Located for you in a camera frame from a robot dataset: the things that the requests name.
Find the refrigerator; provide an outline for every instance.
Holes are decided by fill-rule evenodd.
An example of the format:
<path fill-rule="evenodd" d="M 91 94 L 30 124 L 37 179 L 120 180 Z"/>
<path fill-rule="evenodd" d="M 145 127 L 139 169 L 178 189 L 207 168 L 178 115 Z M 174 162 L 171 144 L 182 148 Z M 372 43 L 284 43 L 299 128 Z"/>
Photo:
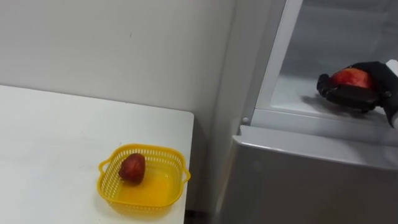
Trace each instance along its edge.
<path fill-rule="evenodd" d="M 208 151 L 212 223 L 398 223 L 398 131 L 317 92 L 398 59 L 398 1 L 237 0 Z"/>

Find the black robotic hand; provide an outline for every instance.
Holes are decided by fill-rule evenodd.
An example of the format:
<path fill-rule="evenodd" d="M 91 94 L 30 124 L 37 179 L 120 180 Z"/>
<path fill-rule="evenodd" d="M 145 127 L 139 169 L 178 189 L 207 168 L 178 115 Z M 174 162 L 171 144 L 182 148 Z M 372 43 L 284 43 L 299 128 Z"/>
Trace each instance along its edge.
<path fill-rule="evenodd" d="M 319 94 L 330 102 L 362 113 L 380 106 L 386 112 L 388 122 L 394 127 L 398 118 L 398 74 L 380 62 L 361 62 L 347 68 L 356 68 L 368 73 L 374 89 L 336 84 L 331 82 L 329 75 L 322 74 L 317 83 Z"/>

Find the wall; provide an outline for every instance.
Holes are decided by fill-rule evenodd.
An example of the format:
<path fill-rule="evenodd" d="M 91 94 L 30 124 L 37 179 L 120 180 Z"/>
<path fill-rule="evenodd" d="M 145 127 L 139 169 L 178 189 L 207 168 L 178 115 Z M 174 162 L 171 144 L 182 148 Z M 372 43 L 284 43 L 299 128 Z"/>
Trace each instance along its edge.
<path fill-rule="evenodd" d="M 2 0 L 0 84 L 194 112 L 194 209 L 234 2 Z"/>

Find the apple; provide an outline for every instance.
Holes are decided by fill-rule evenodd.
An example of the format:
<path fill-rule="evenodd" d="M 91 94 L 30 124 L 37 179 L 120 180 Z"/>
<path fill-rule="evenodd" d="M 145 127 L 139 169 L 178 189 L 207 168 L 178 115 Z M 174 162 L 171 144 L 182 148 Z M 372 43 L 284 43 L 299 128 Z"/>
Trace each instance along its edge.
<path fill-rule="evenodd" d="M 145 157 L 142 154 L 134 153 L 123 160 L 119 176 L 133 184 L 140 184 L 145 174 Z"/>
<path fill-rule="evenodd" d="M 374 89 L 373 81 L 368 73 L 357 68 L 345 68 L 331 76 L 330 81 L 337 85 L 353 85 Z"/>

